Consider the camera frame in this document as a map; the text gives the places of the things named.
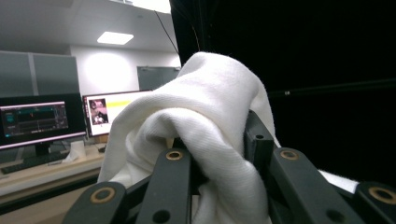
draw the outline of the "wall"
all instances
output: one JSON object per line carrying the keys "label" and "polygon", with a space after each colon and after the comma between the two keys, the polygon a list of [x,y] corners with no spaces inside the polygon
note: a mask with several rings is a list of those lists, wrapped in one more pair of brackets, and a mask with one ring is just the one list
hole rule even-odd
{"label": "wall", "polygon": [[176,53],[71,46],[81,95],[138,91],[137,66],[180,67]]}

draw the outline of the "computer monitor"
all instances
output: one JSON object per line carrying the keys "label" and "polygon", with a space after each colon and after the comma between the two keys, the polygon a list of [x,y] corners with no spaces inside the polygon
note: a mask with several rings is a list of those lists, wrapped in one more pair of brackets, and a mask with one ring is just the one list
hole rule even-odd
{"label": "computer monitor", "polygon": [[125,91],[83,95],[85,121],[89,137],[108,134],[114,118],[132,101],[151,91]]}
{"label": "computer monitor", "polygon": [[0,98],[0,151],[35,146],[49,153],[55,140],[86,135],[79,93]]}

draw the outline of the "ceiling light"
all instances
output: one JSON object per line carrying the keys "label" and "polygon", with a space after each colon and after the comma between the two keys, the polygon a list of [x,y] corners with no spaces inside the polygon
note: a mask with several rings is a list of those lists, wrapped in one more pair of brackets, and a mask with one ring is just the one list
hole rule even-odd
{"label": "ceiling light", "polygon": [[162,13],[171,13],[169,0],[110,0],[112,2],[123,3],[134,7],[142,7]]}
{"label": "ceiling light", "polygon": [[128,34],[120,34],[120,33],[113,33],[113,32],[104,32],[99,38],[98,43],[103,44],[116,44],[116,45],[124,45],[128,43],[132,38],[133,35]]}

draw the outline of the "white towel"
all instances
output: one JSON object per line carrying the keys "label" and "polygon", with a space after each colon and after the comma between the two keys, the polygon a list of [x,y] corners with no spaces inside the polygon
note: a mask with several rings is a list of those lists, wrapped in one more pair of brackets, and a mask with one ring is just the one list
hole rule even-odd
{"label": "white towel", "polygon": [[264,184],[243,158],[249,109],[275,136],[261,81],[231,57],[195,53],[177,78],[117,116],[98,181],[132,186],[152,173],[165,139],[180,137],[209,178],[192,223],[269,223]]}

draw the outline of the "black backdrop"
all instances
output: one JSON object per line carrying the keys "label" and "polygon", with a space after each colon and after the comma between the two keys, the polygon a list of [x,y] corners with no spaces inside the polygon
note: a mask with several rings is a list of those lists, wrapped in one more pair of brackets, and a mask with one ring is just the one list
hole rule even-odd
{"label": "black backdrop", "polygon": [[250,68],[276,137],[319,169],[396,186],[391,1],[172,0],[182,64],[196,51]]}

